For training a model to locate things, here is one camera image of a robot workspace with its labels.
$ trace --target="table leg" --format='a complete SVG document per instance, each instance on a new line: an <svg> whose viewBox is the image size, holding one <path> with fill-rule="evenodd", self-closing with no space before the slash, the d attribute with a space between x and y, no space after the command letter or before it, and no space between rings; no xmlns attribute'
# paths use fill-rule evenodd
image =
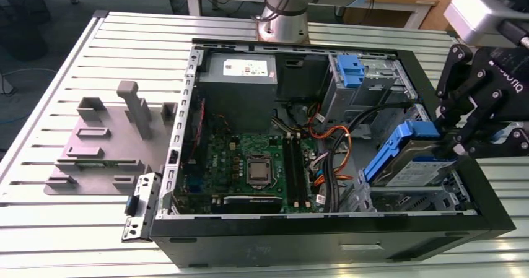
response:
<svg viewBox="0 0 529 278"><path fill-rule="evenodd" d="M200 0L187 0L187 8L189 9L189 16L201 15Z"/></svg>
<svg viewBox="0 0 529 278"><path fill-rule="evenodd" d="M411 12L404 28L418 29L420 27L422 21L426 18L426 15L428 14L430 8L431 5L428 4L415 5L415 10Z"/></svg>

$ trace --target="slotted aluminum table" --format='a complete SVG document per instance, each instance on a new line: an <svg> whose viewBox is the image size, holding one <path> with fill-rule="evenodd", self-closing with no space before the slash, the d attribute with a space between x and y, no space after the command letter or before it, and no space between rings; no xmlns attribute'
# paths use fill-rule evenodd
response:
<svg viewBox="0 0 529 278"><path fill-rule="evenodd" d="M411 50L435 85L451 38L442 32L309 24L312 44ZM0 164L0 277L529 277L529 160L480 160L516 230L420 263L178 269L153 243L121 244L125 196L48 196L42 182L84 96L122 104L122 79L150 106L177 102L191 39L253 40L251 20L110 12L93 17Z"/></svg>

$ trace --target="metal bracket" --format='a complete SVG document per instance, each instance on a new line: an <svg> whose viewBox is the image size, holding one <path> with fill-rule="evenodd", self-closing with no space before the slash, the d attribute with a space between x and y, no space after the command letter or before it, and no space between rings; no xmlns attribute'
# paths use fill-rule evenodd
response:
<svg viewBox="0 0 529 278"><path fill-rule="evenodd" d="M148 235L156 212L160 184L161 176L157 173L148 173L137 179L133 195L124 209L128 217L122 228L122 243L152 242Z"/></svg>
<svg viewBox="0 0 529 278"><path fill-rule="evenodd" d="M364 180L363 170L359 177L339 196L339 212L376 212L371 203L371 188Z"/></svg>

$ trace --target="wire bundle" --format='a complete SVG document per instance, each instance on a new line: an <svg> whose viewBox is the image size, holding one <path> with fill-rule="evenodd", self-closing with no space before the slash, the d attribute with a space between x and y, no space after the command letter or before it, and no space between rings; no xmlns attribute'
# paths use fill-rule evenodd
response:
<svg viewBox="0 0 529 278"><path fill-rule="evenodd" d="M339 186L336 183L336 175L332 169L332 159L333 159L333 153L335 150L337 149L339 143L341 142L341 139L347 136L349 139L348 133L352 132L356 127L366 121L366 119L376 114L380 110L387 109L387 108L408 108L412 106L412 102L399 102L399 103L386 103L383 105L378 105L363 111L356 115L353 120L348 122L345 129L347 132L343 131L343 133L339 135L339 137L335 139L332 143L332 147L329 148L329 151L327 152L327 156L323 161L323 180L325 183L325 188L327 188L327 197L324 201L324 212L337 212L339 210Z"/></svg>

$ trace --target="label sticker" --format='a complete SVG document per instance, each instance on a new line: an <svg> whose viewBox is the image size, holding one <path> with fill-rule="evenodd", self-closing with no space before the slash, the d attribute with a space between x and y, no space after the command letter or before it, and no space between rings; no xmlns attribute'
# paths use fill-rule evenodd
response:
<svg viewBox="0 0 529 278"><path fill-rule="evenodd" d="M267 63L265 60L224 60L224 76L267 76Z"/></svg>
<svg viewBox="0 0 529 278"><path fill-rule="evenodd" d="M408 162L386 186L424 186L454 162Z"/></svg>
<svg viewBox="0 0 529 278"><path fill-rule="evenodd" d="M323 195L316 195L315 196L315 203L319 205L324 205L324 196Z"/></svg>
<svg viewBox="0 0 529 278"><path fill-rule="evenodd" d="M323 122L323 121L324 121L324 117L323 117L321 114L316 113L313 117L315 117L315 119L316 119L319 122Z"/></svg>

